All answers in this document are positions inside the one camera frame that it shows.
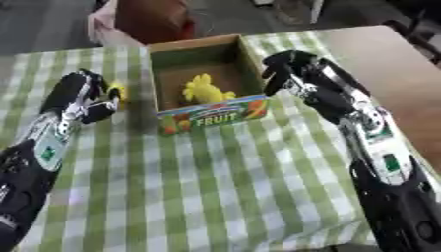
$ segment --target gingham tablecloth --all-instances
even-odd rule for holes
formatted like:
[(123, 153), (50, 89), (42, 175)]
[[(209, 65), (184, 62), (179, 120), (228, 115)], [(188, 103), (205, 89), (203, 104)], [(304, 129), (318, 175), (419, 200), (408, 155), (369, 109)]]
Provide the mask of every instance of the gingham tablecloth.
[[(262, 58), (330, 55), (308, 32), (248, 36)], [(127, 84), (130, 102), (81, 128), (19, 251), (268, 251), (374, 244), (335, 126), (287, 92), (267, 117), (162, 137), (145, 48), (22, 54), (0, 94), (0, 147), (36, 117), (64, 75), (88, 68)]]

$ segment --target cardboard box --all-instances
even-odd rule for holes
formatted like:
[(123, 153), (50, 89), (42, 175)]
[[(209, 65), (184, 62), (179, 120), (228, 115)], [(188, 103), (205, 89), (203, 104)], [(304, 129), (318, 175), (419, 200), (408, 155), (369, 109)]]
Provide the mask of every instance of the cardboard box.
[[(266, 115), (264, 83), (240, 35), (153, 44), (149, 51), (156, 113), (164, 134)], [(222, 92), (234, 91), (236, 99), (211, 104), (185, 101), (187, 82), (204, 73)]]

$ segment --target chair leg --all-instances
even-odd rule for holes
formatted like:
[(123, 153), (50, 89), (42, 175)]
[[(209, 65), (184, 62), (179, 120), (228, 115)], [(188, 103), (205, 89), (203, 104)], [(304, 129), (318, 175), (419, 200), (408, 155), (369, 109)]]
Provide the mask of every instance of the chair leg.
[(322, 12), (325, 0), (314, 0), (311, 10), (311, 24), (317, 23), (320, 13)]
[(423, 9), (418, 13), (416, 17), (414, 17), (411, 20), (408, 30), (406, 32), (407, 36), (411, 36), (415, 33), (416, 28), (419, 26), (419, 24), (421, 24), (422, 19), (424, 19), (425, 14), (426, 14), (426, 9)]
[(396, 20), (388, 20), (386, 22), (383, 22), (383, 25), (388, 26), (392, 28), (395, 32), (397, 32), (400, 36), (406, 37), (406, 31), (408, 30), (407, 27)]
[(409, 42), (430, 52), (433, 55), (433, 57), (430, 59), (433, 64), (437, 65), (441, 61), (441, 52), (422, 37), (418, 35), (411, 36), (409, 38)]

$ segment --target box label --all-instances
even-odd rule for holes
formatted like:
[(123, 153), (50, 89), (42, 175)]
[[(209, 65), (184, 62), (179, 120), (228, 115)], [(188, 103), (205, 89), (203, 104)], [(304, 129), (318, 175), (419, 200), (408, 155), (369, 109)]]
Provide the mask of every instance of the box label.
[(234, 104), (215, 104), (199, 110), (179, 111), (160, 118), (162, 132), (166, 135), (189, 131), (192, 128), (229, 124), (261, 118), (266, 115), (268, 101), (257, 99)]

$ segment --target printed fruit graphic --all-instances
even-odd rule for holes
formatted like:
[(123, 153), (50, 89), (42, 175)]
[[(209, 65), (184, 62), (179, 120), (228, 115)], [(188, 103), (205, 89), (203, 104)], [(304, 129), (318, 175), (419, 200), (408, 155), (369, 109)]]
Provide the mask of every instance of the printed fruit graphic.
[(243, 112), (243, 114), (242, 114), (242, 116), (243, 117), (248, 117), (250, 114), (252, 114), (253, 113), (253, 111), (245, 111), (245, 112)]
[(266, 100), (256, 100), (248, 103), (248, 115), (245, 119), (254, 119), (264, 116), (267, 112), (266, 108)]
[(174, 134), (177, 132), (176, 123), (171, 115), (163, 116), (161, 125), (165, 134)]
[(220, 108), (224, 108), (224, 107), (227, 107), (227, 105), (225, 105), (225, 104), (216, 104), (216, 105), (211, 106), (209, 109), (220, 109)]
[(183, 131), (189, 131), (190, 130), (190, 121), (188, 121), (188, 120), (180, 121), (178, 124), (179, 124), (179, 127)]
[(248, 110), (257, 110), (259, 109), (264, 102), (262, 100), (256, 100), (248, 103)]
[(174, 120), (179, 122), (179, 121), (184, 121), (184, 120), (188, 120), (190, 118), (189, 114), (176, 114), (173, 116)]
[(164, 127), (163, 131), (165, 132), (165, 134), (168, 135), (176, 133), (176, 129), (174, 129), (173, 127)]

